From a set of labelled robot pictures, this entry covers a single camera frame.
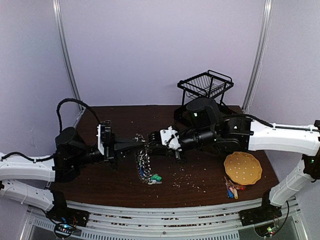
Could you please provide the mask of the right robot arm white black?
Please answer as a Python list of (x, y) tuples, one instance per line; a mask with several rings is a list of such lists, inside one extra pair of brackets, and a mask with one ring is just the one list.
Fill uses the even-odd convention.
[(268, 220), (308, 181), (320, 178), (320, 122), (297, 126), (269, 123), (250, 114), (225, 115), (212, 98), (200, 97), (186, 105), (191, 126), (177, 131), (173, 126), (148, 135), (149, 155), (174, 156), (213, 146), (225, 153), (272, 150), (300, 153), (301, 160), (284, 180), (272, 187), (266, 202), (256, 210), (259, 220)]

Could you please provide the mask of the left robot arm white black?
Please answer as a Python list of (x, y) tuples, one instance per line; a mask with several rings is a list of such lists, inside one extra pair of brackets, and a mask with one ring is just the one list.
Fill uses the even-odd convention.
[(117, 140), (109, 121), (97, 127), (97, 143), (87, 145), (74, 127), (67, 127), (55, 138), (56, 151), (43, 157), (29, 157), (21, 152), (0, 155), (0, 195), (21, 204), (39, 208), (57, 217), (61, 222), (72, 218), (64, 194), (46, 191), (22, 180), (41, 180), (50, 183), (68, 183), (81, 174), (81, 168), (93, 164), (108, 164), (118, 168), (118, 157), (145, 146), (144, 140)]

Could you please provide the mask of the green key tag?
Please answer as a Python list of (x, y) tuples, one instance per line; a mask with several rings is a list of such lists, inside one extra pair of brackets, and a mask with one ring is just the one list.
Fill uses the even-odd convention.
[(158, 174), (154, 174), (151, 176), (150, 180), (152, 182), (162, 182), (162, 177), (159, 176)]

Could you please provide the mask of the grey disc keyring organizer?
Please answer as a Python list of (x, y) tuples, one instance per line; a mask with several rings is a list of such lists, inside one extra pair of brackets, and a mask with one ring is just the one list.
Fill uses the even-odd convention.
[(136, 134), (136, 141), (143, 141), (145, 146), (135, 153), (135, 162), (138, 170), (139, 179), (148, 185), (159, 185), (162, 182), (151, 181), (151, 176), (156, 174), (153, 173), (150, 163), (150, 156), (148, 155), (148, 144), (141, 134)]

